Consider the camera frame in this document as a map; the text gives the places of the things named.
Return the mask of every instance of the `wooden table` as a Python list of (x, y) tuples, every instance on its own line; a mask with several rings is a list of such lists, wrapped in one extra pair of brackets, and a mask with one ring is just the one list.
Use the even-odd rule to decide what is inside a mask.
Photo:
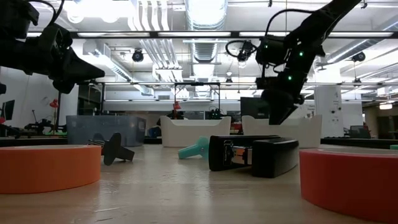
[(249, 167), (211, 172), (204, 159), (178, 160), (160, 145), (134, 151), (134, 162), (102, 166), (94, 184), (0, 195), (0, 223), (368, 223), (302, 200), (298, 167), (262, 179)]

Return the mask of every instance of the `ceiling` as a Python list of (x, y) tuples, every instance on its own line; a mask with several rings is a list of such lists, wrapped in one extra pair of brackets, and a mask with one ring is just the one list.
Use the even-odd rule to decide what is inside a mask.
[[(58, 6), (59, 2), (51, 2), (54, 6)], [(264, 31), (268, 20), (279, 10), (285, 8), (299, 8), (307, 10), (315, 10), (322, 7), (324, 4), (330, 1), (317, 0), (317, 1), (304, 1), (304, 0), (286, 0), (286, 1), (273, 1), (272, 7), (267, 7), (267, 1), (228, 1), (228, 9), (226, 13), (226, 20), (224, 24), (224, 30), (258, 30)], [(93, 8), (91, 12), (87, 13), (89, 16), (85, 17), (80, 23), (74, 24), (68, 20), (68, 12), (71, 10), (73, 1), (66, 1), (64, 10), (57, 20), (57, 23), (70, 31), (130, 31), (127, 24), (127, 17), (132, 13), (130, 12), (129, 6), (130, 1), (110, 1), (106, 8)], [(149, 1), (149, 22), (151, 19), (151, 2)], [(168, 22), (170, 30), (187, 30), (187, 18), (185, 12), (185, 5), (183, 0), (169, 0), (168, 5)], [(37, 27), (31, 26), (30, 31), (42, 30), (50, 20), (52, 16), (51, 10), (44, 5), (34, 3), (34, 6), (40, 12), (39, 25)], [(379, 26), (389, 20), (392, 17), (398, 16), (398, 0), (390, 1), (368, 1), (368, 7), (361, 9), (361, 5), (358, 5), (353, 9), (347, 16), (345, 16), (335, 27), (336, 31), (380, 31)], [(107, 23), (100, 17), (96, 17), (94, 11), (99, 10), (97, 14), (117, 15), (117, 19), (114, 23)], [(288, 14), (281, 14), (272, 22), (270, 31), (284, 31), (293, 30), (308, 16), (308, 14), (301, 14), (291, 12)], [(184, 79), (193, 78), (192, 72), (192, 57), (190, 53), (190, 45), (183, 43), (184, 39), (173, 39), (173, 47), (178, 58), (178, 62), (182, 67), (182, 77)], [(136, 48), (143, 48), (140, 41), (137, 39), (98, 39), (98, 44), (106, 44), (112, 50), (111, 56), (113, 60), (117, 61), (122, 65), (123, 69), (131, 73), (131, 75), (141, 82), (155, 82), (156, 80), (152, 76), (152, 60), (146, 54), (144, 50), (144, 60), (142, 62), (132, 61), (132, 53)], [(323, 48), (326, 54), (332, 54), (333, 52), (341, 49), (349, 43), (356, 41), (354, 39), (327, 39), (323, 43)], [(259, 41), (252, 39), (255, 45), (258, 45)], [(84, 40), (76, 40), (73, 47), (75, 51), (84, 60), (92, 63), (106, 72), (106, 80), (108, 82), (119, 81), (116, 75), (108, 69), (106, 66), (101, 64), (95, 58), (83, 55), (81, 51)], [(261, 68), (256, 63), (254, 56), (252, 56), (246, 63), (244, 68), (238, 68), (238, 63), (235, 58), (232, 58), (225, 53), (225, 44), (220, 44), (213, 72), (213, 79), (224, 82), (226, 72), (231, 72), (234, 80), (239, 82), (253, 82), (256, 77), (261, 75)], [(233, 49), (239, 49), (240, 45), (232, 45)], [(397, 63), (398, 56), (398, 40), (389, 39), (383, 40), (382, 42), (369, 47), (363, 52), (366, 55), (366, 60), (363, 62), (357, 62), (354, 68), (353, 62), (342, 61), (332, 65), (333, 67), (340, 68), (341, 78), (344, 82), (351, 82), (355, 76), (364, 75), (382, 69), (393, 63)], [(310, 81), (316, 81), (310, 73)], [(267, 71), (267, 75), (276, 75), (271, 69)], [(386, 78), (398, 77), (398, 72), (390, 70), (387, 73), (381, 73), (377, 76), (366, 80), (366, 82), (379, 82)], [(363, 88), (363, 90), (375, 90), (375, 87), (370, 86)]]

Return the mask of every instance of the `black plastic object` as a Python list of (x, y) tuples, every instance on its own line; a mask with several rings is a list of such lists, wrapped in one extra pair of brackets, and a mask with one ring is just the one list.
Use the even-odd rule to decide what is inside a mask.
[(254, 141), (277, 139), (279, 136), (212, 136), (209, 143), (209, 168), (221, 171), (242, 167), (241, 164), (229, 162), (233, 146), (251, 147)]
[(254, 141), (252, 175), (274, 178), (293, 169), (299, 162), (299, 142), (291, 138)]
[(102, 134), (96, 133), (89, 144), (103, 146), (101, 154), (104, 155), (104, 164), (112, 165), (115, 158), (132, 161), (135, 152), (121, 146), (122, 136), (120, 133), (114, 133), (109, 141), (105, 141)]

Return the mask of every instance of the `tape roll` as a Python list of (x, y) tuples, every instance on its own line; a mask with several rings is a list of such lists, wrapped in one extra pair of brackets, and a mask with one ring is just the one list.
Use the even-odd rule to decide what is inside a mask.
[(70, 189), (101, 177), (101, 146), (0, 147), (0, 194)]
[(300, 151), (302, 197), (319, 207), (375, 222), (398, 223), (398, 151)]

